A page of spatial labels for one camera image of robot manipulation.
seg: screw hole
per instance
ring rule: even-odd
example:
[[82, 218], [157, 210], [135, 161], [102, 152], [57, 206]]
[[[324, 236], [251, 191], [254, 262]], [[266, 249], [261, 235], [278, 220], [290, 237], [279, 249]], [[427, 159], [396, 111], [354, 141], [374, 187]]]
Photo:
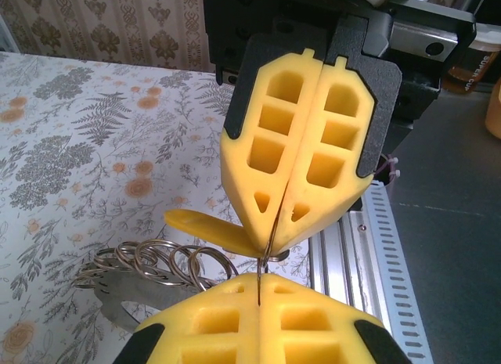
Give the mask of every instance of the screw hole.
[[242, 39], [243, 41], [246, 41], [251, 37], [251, 33], [249, 32], [249, 30], [243, 27], [238, 27], [237, 29], [235, 29], [235, 34], [238, 38]]
[[429, 56], [437, 56], [440, 55], [443, 50], [444, 45], [436, 41], [434, 43], [430, 43], [428, 47], [426, 47], [426, 54]]
[[292, 24], [288, 22], [278, 22], [276, 25], [276, 29], [280, 33], [289, 34], [294, 31], [294, 26], [292, 26]]

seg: yellow foam jaw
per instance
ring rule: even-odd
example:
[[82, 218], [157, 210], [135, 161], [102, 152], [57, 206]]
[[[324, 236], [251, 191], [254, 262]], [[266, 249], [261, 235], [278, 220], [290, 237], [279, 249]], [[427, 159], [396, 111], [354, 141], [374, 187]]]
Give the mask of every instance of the yellow foam jaw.
[[264, 251], [279, 212], [322, 71], [290, 53], [264, 65], [238, 139], [221, 134], [222, 185], [254, 246]]
[[372, 180], [356, 168], [374, 100], [346, 59], [312, 57], [305, 50], [263, 66], [240, 137], [222, 133], [222, 185], [261, 252], [277, 215], [272, 254], [335, 222]]
[[354, 327], [370, 315], [273, 274], [255, 274], [147, 319], [165, 327], [147, 364], [374, 364]]

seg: table surface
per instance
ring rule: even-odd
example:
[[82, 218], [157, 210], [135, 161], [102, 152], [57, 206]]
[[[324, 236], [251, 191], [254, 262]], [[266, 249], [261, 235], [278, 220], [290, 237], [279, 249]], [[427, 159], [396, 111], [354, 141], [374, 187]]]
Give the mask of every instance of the table surface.
[[395, 152], [391, 208], [437, 364], [500, 361], [501, 140], [487, 102], [442, 94]]
[[[232, 88], [212, 74], [1, 52], [0, 75], [0, 362], [111, 363], [128, 334], [70, 282], [125, 240], [206, 244], [166, 227], [168, 209], [237, 222], [218, 155]], [[270, 270], [307, 284], [307, 252], [303, 242]]]

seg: orange flower print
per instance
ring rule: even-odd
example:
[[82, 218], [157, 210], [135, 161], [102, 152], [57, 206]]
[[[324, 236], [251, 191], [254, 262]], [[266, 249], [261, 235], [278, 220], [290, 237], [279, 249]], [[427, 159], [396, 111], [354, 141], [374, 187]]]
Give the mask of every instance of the orange flower print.
[[71, 186], [71, 191], [73, 192], [73, 194], [77, 194], [78, 192], [80, 192], [81, 191], [81, 182], [75, 182]]
[[153, 189], [153, 183], [148, 178], [135, 178], [125, 186], [125, 194], [132, 198], [148, 196]]
[[158, 106], [158, 99], [154, 96], [145, 96], [138, 101], [138, 107], [145, 110], [150, 110]]
[[11, 99], [9, 101], [9, 106], [11, 107], [22, 107], [26, 104], [28, 99], [26, 96], [18, 96], [17, 98]]
[[125, 164], [121, 162], [115, 163], [113, 165], [113, 171], [117, 172], [117, 175], [125, 172]]
[[216, 206], [218, 206], [218, 203], [216, 200], [212, 197], [207, 198], [207, 201], [205, 201], [205, 204], [209, 207], [209, 209], [214, 210]]
[[148, 175], [153, 170], [153, 163], [149, 160], [144, 160], [142, 162], [137, 163], [135, 166], [135, 172], [138, 175]]
[[66, 205], [68, 205], [68, 199], [67, 198], [59, 198], [56, 201], [57, 209], [58, 210], [60, 207], [62, 207], [64, 210], [66, 210]]
[[191, 136], [189, 137], [189, 141], [190, 141], [191, 143], [198, 142], [198, 141], [200, 141], [201, 139], [202, 139], [202, 137], [201, 137], [200, 135], [191, 135]]
[[11, 355], [18, 355], [24, 351], [34, 336], [34, 325], [31, 323], [17, 323], [7, 330], [3, 341], [3, 351]]
[[148, 89], [149, 96], [159, 96], [161, 93], [162, 93], [162, 89], [157, 87], [157, 86], [153, 86], [152, 88]]
[[21, 108], [11, 108], [10, 110], [3, 111], [0, 114], [0, 122], [2, 123], [13, 123], [23, 118], [24, 110]]
[[176, 196], [171, 198], [171, 202], [176, 206], [176, 207], [181, 207], [182, 205], [189, 204], [189, 201], [186, 197], [183, 196]]
[[80, 233], [75, 233], [72, 237], [69, 237], [68, 238], [74, 246], [77, 245], [77, 243], [80, 243], [83, 239], [84, 239], [84, 236]]
[[36, 219], [32, 218], [28, 221], [28, 232], [30, 233], [30, 235], [37, 233], [39, 229], [40, 225], [38, 224], [38, 221]]
[[21, 133], [23, 133], [23, 130], [20, 129], [20, 128], [16, 128], [14, 129], [12, 132], [10, 132], [10, 135], [9, 135], [9, 139], [11, 137], [17, 137], [18, 135], [20, 135]]
[[225, 256], [230, 260], [234, 260], [236, 258], [236, 254], [232, 252], [225, 252]]

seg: key ring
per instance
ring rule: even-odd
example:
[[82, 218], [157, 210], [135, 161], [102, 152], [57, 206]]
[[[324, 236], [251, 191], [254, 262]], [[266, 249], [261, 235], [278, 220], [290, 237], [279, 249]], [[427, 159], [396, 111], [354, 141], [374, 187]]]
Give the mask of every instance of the key ring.
[[[183, 272], [175, 259], [176, 254], [186, 258], [187, 272]], [[238, 276], [235, 265], [219, 250], [198, 245], [180, 245], [169, 240], [151, 239], [142, 243], [124, 241], [115, 248], [98, 250], [92, 261], [85, 264], [72, 282], [78, 289], [95, 288], [96, 279], [102, 278], [104, 272], [138, 272], [145, 279], [165, 286], [191, 286], [205, 291], [217, 284], [212, 279], [200, 274], [199, 254], [212, 257], [223, 267], [226, 279]], [[167, 268], [159, 268], [159, 262]], [[172, 276], [179, 281], [172, 282]]]

